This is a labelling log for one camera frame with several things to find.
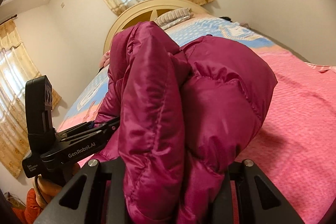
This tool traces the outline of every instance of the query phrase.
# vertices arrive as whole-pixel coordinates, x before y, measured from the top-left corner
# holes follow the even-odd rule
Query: striped pillow
[[[163,30],[175,26],[192,17],[190,8],[180,8],[160,15],[154,22]]]

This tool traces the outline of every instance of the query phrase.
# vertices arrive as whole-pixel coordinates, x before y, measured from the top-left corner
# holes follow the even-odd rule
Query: curved wooden headboard
[[[188,0],[145,0],[124,11],[111,27],[104,45],[104,53],[110,50],[111,40],[117,32],[138,22],[155,20],[170,10],[190,8],[194,14],[209,14],[203,7]]]

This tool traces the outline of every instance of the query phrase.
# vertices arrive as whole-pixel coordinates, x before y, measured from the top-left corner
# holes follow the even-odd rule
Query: bed sheet
[[[238,23],[209,15],[197,16],[166,32],[180,46],[207,34],[236,40],[269,64],[278,79],[269,112],[260,133],[237,160],[255,161],[304,222],[317,224],[336,197],[335,68],[305,64]],[[93,120],[107,88],[105,68],[79,96],[58,129]]]

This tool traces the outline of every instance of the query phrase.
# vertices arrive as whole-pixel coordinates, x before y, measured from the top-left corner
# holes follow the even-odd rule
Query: shiny magenta fabric
[[[95,122],[121,122],[94,157],[125,161],[133,222],[202,222],[225,169],[263,124],[272,70],[238,42],[208,35],[179,48],[144,22],[115,35],[108,76]]]

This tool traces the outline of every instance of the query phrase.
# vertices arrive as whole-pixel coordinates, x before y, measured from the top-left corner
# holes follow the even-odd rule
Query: metal screw
[[[254,162],[251,161],[251,160],[244,160],[244,164],[245,164],[245,166],[247,166],[247,167],[251,167],[251,166],[254,165]]]
[[[87,163],[90,167],[96,166],[98,164],[98,160],[89,160],[89,162]]]

